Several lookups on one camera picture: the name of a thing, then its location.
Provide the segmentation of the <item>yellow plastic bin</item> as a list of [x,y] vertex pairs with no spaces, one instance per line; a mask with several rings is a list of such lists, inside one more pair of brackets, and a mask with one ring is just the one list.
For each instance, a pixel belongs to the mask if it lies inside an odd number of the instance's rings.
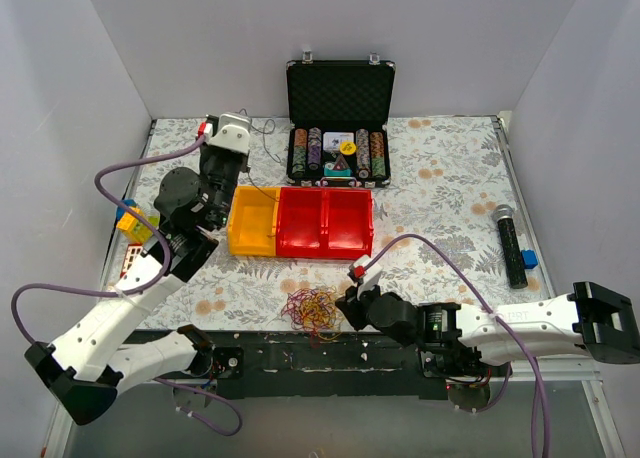
[[229,252],[274,257],[280,187],[238,186],[227,227]]

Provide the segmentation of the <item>red plastic bin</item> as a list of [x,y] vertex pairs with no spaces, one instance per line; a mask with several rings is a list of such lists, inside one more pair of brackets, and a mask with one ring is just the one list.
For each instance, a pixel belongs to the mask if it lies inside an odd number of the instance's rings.
[[321,256],[356,260],[373,245],[373,198],[369,190],[331,188],[323,192],[326,232]]
[[325,194],[317,188],[283,187],[276,228],[276,255],[327,259]]

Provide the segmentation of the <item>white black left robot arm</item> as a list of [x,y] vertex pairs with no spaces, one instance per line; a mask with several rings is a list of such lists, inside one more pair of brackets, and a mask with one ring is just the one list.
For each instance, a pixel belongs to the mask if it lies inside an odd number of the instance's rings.
[[215,367],[215,346],[194,325],[144,344],[125,341],[216,250],[211,234],[227,224],[247,161],[245,152],[203,144],[197,170],[169,171],[153,202],[160,215],[158,237],[134,259],[114,291],[71,329],[51,343],[31,342],[26,361],[76,424],[95,421],[139,384],[174,372],[200,378]]

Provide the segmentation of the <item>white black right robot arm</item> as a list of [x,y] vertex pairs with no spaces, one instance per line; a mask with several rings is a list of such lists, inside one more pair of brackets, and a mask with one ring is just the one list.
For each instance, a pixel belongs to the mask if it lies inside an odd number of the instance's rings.
[[606,364],[639,361],[639,330],[629,298],[593,282],[569,294],[499,306],[494,313],[453,302],[414,305],[378,286],[350,287],[336,302],[356,330],[371,326],[403,347],[434,356],[447,374],[475,375],[528,356],[588,356]]

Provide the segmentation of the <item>blue toy brick left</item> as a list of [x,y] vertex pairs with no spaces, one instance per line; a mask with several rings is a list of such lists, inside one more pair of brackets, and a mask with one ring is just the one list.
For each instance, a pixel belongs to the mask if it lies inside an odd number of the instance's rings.
[[[122,204],[124,204],[126,207],[136,207],[136,201],[134,199],[124,199],[122,200]],[[125,212],[125,209],[122,208],[121,206],[117,207],[116,210],[116,215],[122,214]]]

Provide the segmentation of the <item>blue toy brick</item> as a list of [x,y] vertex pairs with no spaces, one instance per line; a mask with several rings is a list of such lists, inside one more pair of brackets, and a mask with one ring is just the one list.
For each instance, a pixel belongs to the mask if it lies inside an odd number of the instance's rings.
[[534,250],[522,250],[521,257],[525,270],[535,269],[539,265],[537,255]]
[[[124,204],[126,207],[136,207],[136,201],[134,199],[124,199],[122,200],[122,204]],[[125,212],[125,209],[122,208],[121,206],[117,207],[116,210],[116,215],[122,214]]]

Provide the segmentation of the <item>floral table mat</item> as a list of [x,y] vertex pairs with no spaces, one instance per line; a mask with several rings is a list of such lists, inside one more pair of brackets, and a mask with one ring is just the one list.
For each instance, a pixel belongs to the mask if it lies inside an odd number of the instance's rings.
[[[517,207],[512,173],[494,122],[481,117],[393,118],[391,181],[373,193],[373,250],[384,291],[416,304],[491,305],[545,299],[545,273],[509,286],[492,211]],[[303,289],[345,291],[344,261],[235,257],[221,243],[206,266],[143,322],[146,329],[286,330],[281,314]]]

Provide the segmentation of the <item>red white toy house block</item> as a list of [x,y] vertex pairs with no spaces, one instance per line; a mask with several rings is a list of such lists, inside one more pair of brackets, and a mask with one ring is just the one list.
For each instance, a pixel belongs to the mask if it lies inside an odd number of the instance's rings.
[[142,244],[129,244],[126,247],[119,275],[120,278],[123,278],[127,274],[127,272],[131,269],[135,259],[143,250],[144,246]]

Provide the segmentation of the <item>black poker chip case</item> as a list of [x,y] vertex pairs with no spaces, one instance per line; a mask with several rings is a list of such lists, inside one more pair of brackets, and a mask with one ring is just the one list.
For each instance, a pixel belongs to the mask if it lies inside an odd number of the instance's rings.
[[291,185],[385,188],[391,181],[387,125],[396,64],[315,60],[286,64]]

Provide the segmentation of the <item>black handheld microphone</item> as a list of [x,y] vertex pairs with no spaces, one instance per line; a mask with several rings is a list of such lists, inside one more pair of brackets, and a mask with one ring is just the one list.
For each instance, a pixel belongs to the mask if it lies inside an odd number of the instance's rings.
[[492,217],[498,230],[509,286],[512,289],[524,289],[528,281],[513,215],[512,207],[501,204],[495,208]]

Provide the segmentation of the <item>blue toy brick right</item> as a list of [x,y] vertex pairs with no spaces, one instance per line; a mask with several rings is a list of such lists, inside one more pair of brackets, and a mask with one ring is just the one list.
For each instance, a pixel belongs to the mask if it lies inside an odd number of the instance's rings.
[[534,250],[522,250],[521,257],[525,270],[535,269],[539,265],[537,255]]

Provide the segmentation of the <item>aluminium frame rail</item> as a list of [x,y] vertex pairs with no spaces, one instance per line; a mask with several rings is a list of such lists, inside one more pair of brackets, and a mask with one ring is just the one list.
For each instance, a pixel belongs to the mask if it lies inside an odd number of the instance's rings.
[[[598,381],[601,379],[599,365],[583,355],[553,355],[537,358],[544,381]],[[511,381],[532,382],[534,372],[527,359],[511,362]]]

